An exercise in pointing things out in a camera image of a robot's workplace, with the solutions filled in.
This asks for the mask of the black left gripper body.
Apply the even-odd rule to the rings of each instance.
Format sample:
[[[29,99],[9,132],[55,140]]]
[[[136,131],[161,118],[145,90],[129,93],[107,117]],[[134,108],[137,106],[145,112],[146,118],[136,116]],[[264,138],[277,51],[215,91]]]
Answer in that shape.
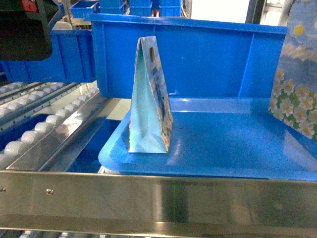
[[[45,60],[52,54],[51,0],[0,2],[0,59]]]

